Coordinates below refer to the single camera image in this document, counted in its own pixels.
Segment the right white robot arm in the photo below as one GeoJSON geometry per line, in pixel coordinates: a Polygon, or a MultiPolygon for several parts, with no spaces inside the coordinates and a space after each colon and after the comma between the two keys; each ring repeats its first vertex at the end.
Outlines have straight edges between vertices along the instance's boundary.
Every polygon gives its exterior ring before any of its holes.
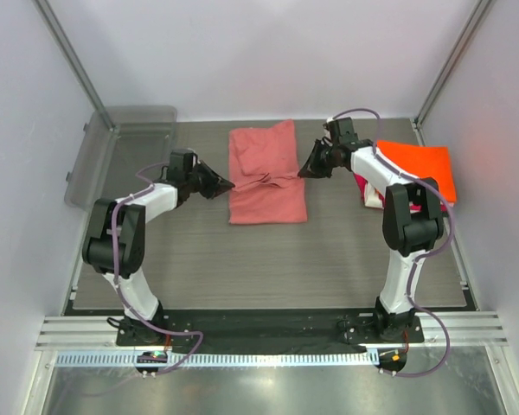
{"type": "Polygon", "coordinates": [[[412,304],[426,255],[443,236],[438,184],[419,179],[390,161],[369,139],[361,140],[351,118],[329,118],[317,139],[301,178],[330,178],[336,168],[367,180],[383,194],[382,235],[389,248],[386,281],[375,300],[368,329],[383,342],[398,342],[413,326],[412,304]]]}

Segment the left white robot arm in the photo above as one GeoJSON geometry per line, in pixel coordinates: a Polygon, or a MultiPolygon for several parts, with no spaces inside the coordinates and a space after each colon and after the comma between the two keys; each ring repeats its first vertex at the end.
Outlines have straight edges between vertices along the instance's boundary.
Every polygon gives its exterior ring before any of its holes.
{"type": "Polygon", "coordinates": [[[143,189],[93,204],[81,256],[115,290],[124,308],[123,324],[156,345],[174,333],[166,328],[163,306],[144,275],[146,227],[193,194],[212,200],[234,184],[191,149],[173,150],[167,161],[142,168],[136,177],[146,183],[143,189]]]}

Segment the salmon pink t shirt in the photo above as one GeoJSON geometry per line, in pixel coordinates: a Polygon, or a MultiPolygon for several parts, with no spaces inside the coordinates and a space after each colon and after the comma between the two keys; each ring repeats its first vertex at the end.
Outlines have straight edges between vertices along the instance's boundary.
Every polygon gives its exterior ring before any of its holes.
{"type": "Polygon", "coordinates": [[[238,128],[228,139],[229,223],[297,224],[308,220],[305,183],[298,177],[295,124],[238,128]]]}

